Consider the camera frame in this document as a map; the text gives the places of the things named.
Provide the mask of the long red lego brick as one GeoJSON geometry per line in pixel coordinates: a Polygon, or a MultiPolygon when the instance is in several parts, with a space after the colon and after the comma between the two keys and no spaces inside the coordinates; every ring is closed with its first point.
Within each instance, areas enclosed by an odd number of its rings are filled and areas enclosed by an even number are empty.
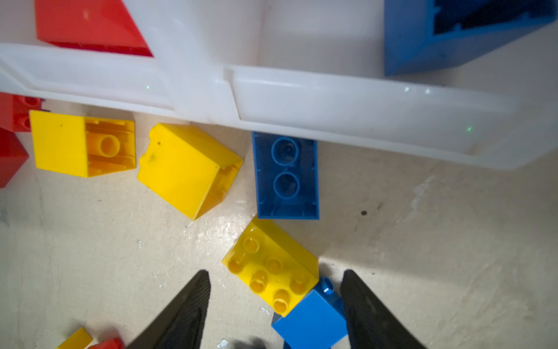
{"type": "Polygon", "coordinates": [[[120,0],[36,0],[37,39],[57,47],[150,57],[152,55],[120,0]]]}

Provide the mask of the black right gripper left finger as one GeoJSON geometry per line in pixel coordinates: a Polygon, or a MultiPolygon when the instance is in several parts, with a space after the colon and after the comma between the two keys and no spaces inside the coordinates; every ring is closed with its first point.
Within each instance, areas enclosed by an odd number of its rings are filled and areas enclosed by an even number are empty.
{"type": "Polygon", "coordinates": [[[128,348],[200,348],[209,307],[209,272],[200,270],[128,348]]]}

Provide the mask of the small red lego brick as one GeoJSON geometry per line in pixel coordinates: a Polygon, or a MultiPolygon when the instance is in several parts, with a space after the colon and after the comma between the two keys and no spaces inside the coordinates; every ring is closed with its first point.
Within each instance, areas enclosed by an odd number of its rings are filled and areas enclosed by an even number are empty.
{"type": "Polygon", "coordinates": [[[30,111],[41,111],[43,100],[0,93],[1,128],[10,132],[31,132],[30,111]]]}

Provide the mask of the blue two-stud lego brick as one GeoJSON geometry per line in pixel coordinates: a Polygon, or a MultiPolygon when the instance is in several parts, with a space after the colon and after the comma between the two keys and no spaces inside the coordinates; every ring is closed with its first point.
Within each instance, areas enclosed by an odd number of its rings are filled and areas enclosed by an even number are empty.
{"type": "Polygon", "coordinates": [[[251,138],[258,218],[318,220],[318,143],[264,132],[251,138]]]}

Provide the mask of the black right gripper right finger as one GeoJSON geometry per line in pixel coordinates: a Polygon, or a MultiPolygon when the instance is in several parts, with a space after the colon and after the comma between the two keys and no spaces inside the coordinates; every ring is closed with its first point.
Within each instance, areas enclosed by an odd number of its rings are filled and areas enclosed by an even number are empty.
{"type": "Polygon", "coordinates": [[[351,348],[423,348],[354,270],[341,282],[351,348]]]}

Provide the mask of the small yellow lego brick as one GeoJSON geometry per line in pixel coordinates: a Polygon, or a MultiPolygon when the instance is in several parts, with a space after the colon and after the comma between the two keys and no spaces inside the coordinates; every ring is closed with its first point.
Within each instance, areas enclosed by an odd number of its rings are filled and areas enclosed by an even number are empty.
{"type": "Polygon", "coordinates": [[[57,349],[86,349],[93,342],[92,336],[81,327],[75,331],[68,339],[59,344],[57,349]]]}

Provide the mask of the yellow studded lego brick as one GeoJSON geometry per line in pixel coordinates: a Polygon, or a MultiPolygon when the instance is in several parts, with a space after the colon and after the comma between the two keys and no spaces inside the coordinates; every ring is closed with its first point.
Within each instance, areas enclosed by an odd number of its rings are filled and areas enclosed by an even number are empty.
{"type": "Polygon", "coordinates": [[[222,264],[282,317],[319,282],[318,258],[272,220],[257,217],[222,264]]]}

